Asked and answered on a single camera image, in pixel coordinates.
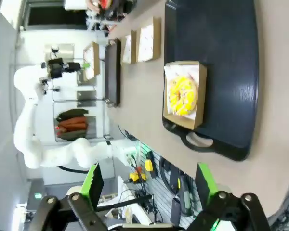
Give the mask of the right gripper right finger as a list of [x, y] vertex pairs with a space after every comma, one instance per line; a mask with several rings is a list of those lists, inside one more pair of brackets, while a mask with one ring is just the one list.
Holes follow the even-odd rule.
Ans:
[[223, 221], [235, 231], [271, 231], [259, 198], [254, 193], [240, 197], [218, 189], [207, 164], [198, 163], [195, 175], [202, 211], [187, 231], [216, 231]]

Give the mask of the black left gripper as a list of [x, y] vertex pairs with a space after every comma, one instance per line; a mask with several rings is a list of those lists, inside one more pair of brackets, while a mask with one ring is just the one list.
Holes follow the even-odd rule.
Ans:
[[63, 72], [77, 72], [82, 68], [89, 68], [89, 63], [68, 62], [64, 63], [62, 58], [51, 59], [48, 61], [48, 74], [50, 78], [60, 78]]

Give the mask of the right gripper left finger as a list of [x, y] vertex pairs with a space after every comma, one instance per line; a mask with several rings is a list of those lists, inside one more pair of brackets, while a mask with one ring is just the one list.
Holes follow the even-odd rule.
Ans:
[[99, 164], [91, 166], [80, 192], [59, 200], [45, 196], [29, 225], [28, 231], [65, 231], [69, 223], [78, 222], [83, 231], [108, 231], [96, 214], [104, 186]]

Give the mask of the white printed paper liner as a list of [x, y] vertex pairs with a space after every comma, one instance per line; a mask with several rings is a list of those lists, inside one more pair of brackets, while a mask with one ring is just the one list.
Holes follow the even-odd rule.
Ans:
[[[198, 90], [198, 85], [199, 85], [199, 71], [200, 71], [200, 67], [199, 67], [199, 63], [191, 63], [191, 64], [168, 64], [166, 66], [164, 66], [164, 72], [166, 75], [166, 91], [167, 91], [167, 96], [166, 96], [166, 100], [167, 100], [167, 113], [168, 114], [173, 114], [175, 115], [172, 110], [170, 109], [169, 106], [169, 102], [168, 102], [168, 85], [169, 85], [169, 81], [175, 79], [178, 76], [184, 76], [184, 77], [191, 77], [196, 86], [197, 86], [197, 90]], [[195, 119], [196, 116], [196, 107], [197, 107], [197, 103], [196, 106], [194, 108], [194, 110], [188, 114], [188, 115], [184, 115], [182, 117], [188, 118], [188, 119]]]
[[84, 51], [84, 61], [88, 65], [88, 67], [86, 68], [86, 78], [92, 79], [94, 77], [93, 46], [90, 46]]
[[132, 48], [132, 37], [131, 35], [127, 35], [125, 37], [125, 46], [123, 50], [122, 62], [130, 64], [131, 63], [131, 48]]
[[145, 62], [153, 58], [154, 25], [150, 24], [140, 30], [137, 61]]

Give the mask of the brown cardboard box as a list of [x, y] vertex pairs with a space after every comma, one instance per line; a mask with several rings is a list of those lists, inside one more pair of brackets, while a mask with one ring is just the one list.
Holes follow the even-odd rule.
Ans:
[[[94, 58], [94, 62], [93, 62], [93, 64], [94, 64], [94, 77], [96, 77], [96, 76], [98, 76], [99, 74], [100, 74], [100, 57], [99, 57], [99, 45], [97, 44], [97, 43], [95, 43], [95, 42], [91, 42], [87, 47], [85, 47], [85, 49], [83, 50], [83, 58], [84, 58], [84, 51], [86, 50], [86, 49], [88, 49], [90, 46], [93, 46], [93, 58]], [[84, 69], [84, 79], [86, 80], [86, 81], [89, 81], [89, 80], [91, 80], [91, 79], [87, 79], [86, 78], [86, 68], [83, 68]]]
[[[134, 30], [131, 30], [130, 33], [128, 35], [131, 35], [132, 37], [132, 48], [131, 48], [131, 63], [130, 64], [134, 64], [136, 63], [136, 42], [137, 42], [137, 33]], [[123, 63], [122, 62], [122, 56], [123, 56], [123, 50], [124, 50], [124, 46], [125, 46], [125, 37], [127, 35], [125, 35], [122, 40], [121, 40], [121, 63], [122, 64], [127, 64], [127, 63]]]
[[150, 24], [154, 25], [154, 45], [153, 45], [153, 58], [149, 61], [158, 59], [160, 57], [161, 50], [161, 18], [159, 17], [151, 17], [142, 26], [137, 30], [137, 54], [136, 61], [138, 58], [138, 49], [139, 49], [139, 39], [140, 39], [140, 30], [142, 27], [146, 27]]

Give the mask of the yellow sprinkle donut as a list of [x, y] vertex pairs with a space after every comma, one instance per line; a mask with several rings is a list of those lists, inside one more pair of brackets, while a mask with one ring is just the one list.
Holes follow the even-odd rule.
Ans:
[[182, 116], [175, 116], [173, 114], [167, 113], [167, 91], [166, 91], [166, 75], [164, 73], [164, 106], [163, 106], [163, 117], [176, 125], [187, 128], [189, 130], [194, 130], [199, 127], [203, 123], [203, 114], [204, 114], [204, 102], [206, 96], [206, 80], [207, 80], [207, 68], [201, 64], [199, 61], [176, 61], [165, 64], [191, 64], [191, 63], [199, 63], [200, 71], [199, 71], [199, 85], [198, 85], [198, 99], [197, 99], [197, 107], [196, 107], [196, 116], [195, 119], [188, 119]]

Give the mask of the yellow sprinkled donut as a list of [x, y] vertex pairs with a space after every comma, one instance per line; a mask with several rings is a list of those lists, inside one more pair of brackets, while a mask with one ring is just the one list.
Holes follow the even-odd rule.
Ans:
[[169, 81], [168, 102], [175, 115], [190, 114], [197, 103], [197, 86], [191, 77], [178, 76]]

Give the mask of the grey handheld controller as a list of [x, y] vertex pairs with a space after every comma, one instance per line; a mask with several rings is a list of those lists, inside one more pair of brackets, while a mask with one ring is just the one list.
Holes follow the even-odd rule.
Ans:
[[178, 189], [181, 212], [186, 217], [191, 216], [190, 194], [185, 175], [178, 177]]

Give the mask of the grey metal panel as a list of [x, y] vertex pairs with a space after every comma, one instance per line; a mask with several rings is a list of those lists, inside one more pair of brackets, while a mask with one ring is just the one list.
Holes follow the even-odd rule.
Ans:
[[80, 107], [95, 107], [96, 106], [96, 91], [77, 91], [77, 108]]

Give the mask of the black rod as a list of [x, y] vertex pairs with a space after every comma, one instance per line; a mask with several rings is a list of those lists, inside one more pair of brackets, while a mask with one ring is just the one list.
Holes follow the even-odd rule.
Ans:
[[112, 204], [112, 205], [105, 205], [105, 206], [98, 206], [95, 211], [96, 212], [101, 212], [101, 211], [106, 211], [106, 210], [110, 210], [113, 208], [119, 208], [119, 207], [125, 207], [128, 205], [132, 205], [132, 204], [137, 204], [137, 203], [141, 203], [144, 201], [147, 201], [149, 199], [152, 198], [152, 194], [146, 195], [146, 196], [142, 196], [142, 197], [138, 197], [136, 199], [131, 199], [128, 201], [124, 201], [124, 202], [120, 202], [120, 203], [116, 203], [116, 204]]

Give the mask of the black rectangular device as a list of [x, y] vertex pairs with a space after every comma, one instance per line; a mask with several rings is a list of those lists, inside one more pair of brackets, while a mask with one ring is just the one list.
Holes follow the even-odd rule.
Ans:
[[170, 222], [175, 225], [180, 225], [181, 219], [181, 204], [178, 198], [173, 198], [171, 205]]

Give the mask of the white power strip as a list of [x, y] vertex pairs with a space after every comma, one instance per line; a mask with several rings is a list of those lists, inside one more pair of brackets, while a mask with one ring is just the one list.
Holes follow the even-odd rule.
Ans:
[[139, 165], [141, 152], [139, 147], [128, 147], [126, 149], [126, 158], [127, 162], [131, 165], [133, 164], [135, 167]]

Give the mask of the olive orange bundle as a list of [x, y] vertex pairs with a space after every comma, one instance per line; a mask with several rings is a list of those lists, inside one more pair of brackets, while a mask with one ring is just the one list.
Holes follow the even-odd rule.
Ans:
[[56, 136], [65, 141], [75, 141], [78, 138], [86, 138], [88, 121], [85, 109], [70, 109], [61, 112], [56, 117]]

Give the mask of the dark brown handled serving tray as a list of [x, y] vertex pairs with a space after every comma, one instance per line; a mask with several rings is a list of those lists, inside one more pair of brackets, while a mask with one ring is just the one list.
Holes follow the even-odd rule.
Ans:
[[121, 41], [110, 39], [105, 48], [105, 93], [104, 99], [108, 107], [120, 104], [121, 87]]

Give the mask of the black handled serving tray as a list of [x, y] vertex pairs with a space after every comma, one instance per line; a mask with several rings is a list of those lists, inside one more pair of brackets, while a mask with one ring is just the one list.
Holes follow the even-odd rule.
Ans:
[[164, 62], [173, 61], [199, 61], [207, 68], [204, 117], [191, 130], [164, 116], [164, 128], [193, 151], [245, 160], [259, 88], [254, 0], [166, 0]]

